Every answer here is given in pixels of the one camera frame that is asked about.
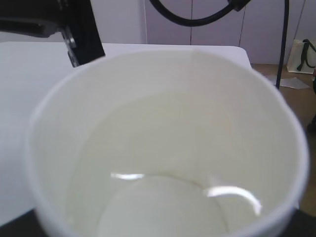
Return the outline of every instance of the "white wall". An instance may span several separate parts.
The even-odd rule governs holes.
[[[226,0],[193,0],[193,19],[214,14],[227,6]],[[192,28],[193,45],[239,46],[244,9],[232,11],[222,19],[201,27]]]
[[[91,0],[102,42],[146,43],[144,0]],[[0,41],[63,41],[60,34],[34,38],[0,33]]]
[[[161,0],[174,14],[191,19],[192,0]],[[160,15],[145,0],[147,40],[151,44],[190,44],[191,28],[179,26]]]
[[[306,0],[295,38],[316,40],[316,0]]]

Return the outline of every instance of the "table surface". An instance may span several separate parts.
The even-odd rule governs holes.
[[[198,49],[250,68],[246,52],[233,46],[105,43],[103,47],[108,58],[143,50]],[[0,226],[34,207],[23,170],[24,131],[36,104],[76,70],[63,43],[0,43]]]

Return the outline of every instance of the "white paper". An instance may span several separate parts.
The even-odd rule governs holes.
[[[266,78],[275,85],[277,83],[277,77],[275,75],[266,76]],[[293,89],[306,89],[310,88],[307,84],[299,80],[298,78],[281,79],[280,86],[289,87]]]

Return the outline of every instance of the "black cable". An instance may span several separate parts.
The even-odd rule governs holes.
[[[154,6],[154,8],[168,20],[178,25],[188,26],[188,27],[207,25],[209,23],[212,23],[214,21],[221,19],[223,16],[226,16],[228,13],[230,13],[234,9],[234,6],[232,4],[228,4],[224,9],[220,10],[219,12],[211,16],[201,18],[201,19],[186,19],[186,18],[182,18],[180,16],[173,14],[164,5],[162,5],[160,0],[150,0],[150,2]]]
[[[282,74],[282,68],[283,68],[283,63],[284,63],[289,10],[290,10],[290,1],[285,0],[284,1],[284,22],[283,22],[283,32],[282,32],[281,54],[280,54],[280,61],[278,64],[277,76],[276,76],[277,89],[280,89],[281,74]]]

